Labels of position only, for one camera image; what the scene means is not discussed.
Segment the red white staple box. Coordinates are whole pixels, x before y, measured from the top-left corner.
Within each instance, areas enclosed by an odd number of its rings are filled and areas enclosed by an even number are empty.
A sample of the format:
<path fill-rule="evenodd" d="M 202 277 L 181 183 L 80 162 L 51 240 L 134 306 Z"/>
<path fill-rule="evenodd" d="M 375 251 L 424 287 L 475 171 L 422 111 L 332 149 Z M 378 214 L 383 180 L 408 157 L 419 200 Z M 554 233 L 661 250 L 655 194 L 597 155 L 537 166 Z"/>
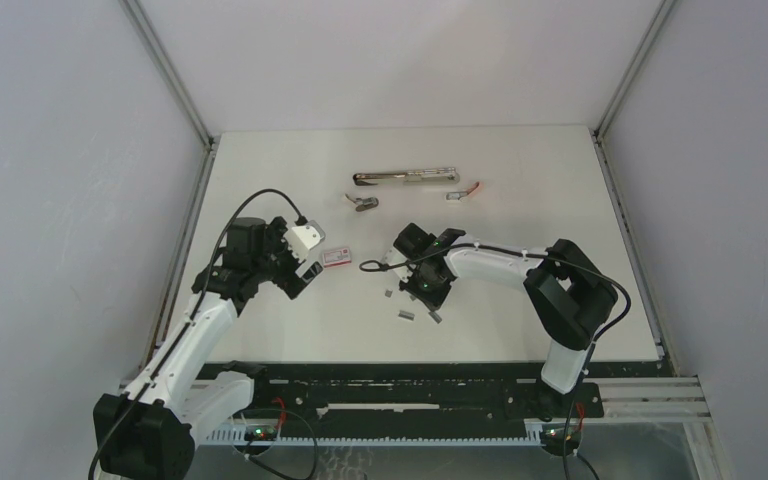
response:
<path fill-rule="evenodd" d="M 321 254 L 321 263 L 324 268 L 332 268 L 351 264 L 351 250 L 348 247 L 338 247 L 325 250 Z"/>

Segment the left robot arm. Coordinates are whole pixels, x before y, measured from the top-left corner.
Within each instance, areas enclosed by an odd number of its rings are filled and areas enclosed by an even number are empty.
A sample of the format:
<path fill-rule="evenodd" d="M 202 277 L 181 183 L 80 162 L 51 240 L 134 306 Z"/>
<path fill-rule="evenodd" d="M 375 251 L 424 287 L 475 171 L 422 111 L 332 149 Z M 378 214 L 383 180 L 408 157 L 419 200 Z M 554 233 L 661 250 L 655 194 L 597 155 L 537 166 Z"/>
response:
<path fill-rule="evenodd" d="M 192 285 L 181 320 L 155 356 L 120 393 L 93 409 L 97 450 L 88 476 L 182 479 L 196 449 L 227 418 L 271 407 L 271 388 L 251 375 L 225 372 L 198 394 L 191 389 L 209 355 L 264 283 L 297 298 L 323 268 L 326 238 L 315 222 L 242 217 L 223 228 Z"/>

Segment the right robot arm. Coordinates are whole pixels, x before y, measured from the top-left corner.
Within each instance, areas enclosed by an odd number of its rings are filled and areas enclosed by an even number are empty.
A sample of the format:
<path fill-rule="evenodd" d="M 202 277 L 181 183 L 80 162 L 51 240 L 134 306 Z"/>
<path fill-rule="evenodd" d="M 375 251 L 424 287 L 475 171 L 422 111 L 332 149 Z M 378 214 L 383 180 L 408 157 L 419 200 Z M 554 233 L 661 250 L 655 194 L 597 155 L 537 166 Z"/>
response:
<path fill-rule="evenodd" d="M 598 330 L 607 324 L 620 287 L 603 275 L 574 242 L 559 239 L 536 251 L 486 243 L 460 229 L 439 235 L 408 224 L 378 261 L 400 290 L 438 311 L 457 280 L 481 280 L 524 293 L 550 337 L 540 373 L 539 406 L 565 415 Z"/>

